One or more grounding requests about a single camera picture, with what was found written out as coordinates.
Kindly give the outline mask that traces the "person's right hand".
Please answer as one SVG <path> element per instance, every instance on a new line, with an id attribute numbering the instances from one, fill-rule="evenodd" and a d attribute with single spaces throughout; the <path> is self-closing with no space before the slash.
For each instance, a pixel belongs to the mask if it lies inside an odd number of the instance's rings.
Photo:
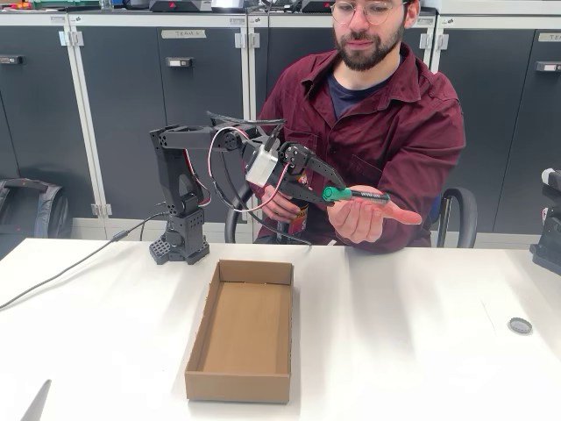
<path id="1" fill-rule="evenodd" d="M 261 210 L 269 218 L 283 223 L 289 223 L 300 212 L 300 207 L 290 201 L 289 196 L 275 192 L 275 187 L 266 185 L 261 196 Z"/>

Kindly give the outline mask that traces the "person's left hand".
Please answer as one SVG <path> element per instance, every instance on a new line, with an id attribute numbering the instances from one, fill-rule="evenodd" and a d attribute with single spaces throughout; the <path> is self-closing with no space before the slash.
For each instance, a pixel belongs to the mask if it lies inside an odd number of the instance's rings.
<path id="1" fill-rule="evenodd" d="M 392 201 L 375 203 L 365 199 L 335 202 L 328 208 L 327 214 L 337 235 L 353 244 L 378 240 L 385 219 L 404 225 L 419 225 L 423 221 L 419 214 L 404 210 Z"/>

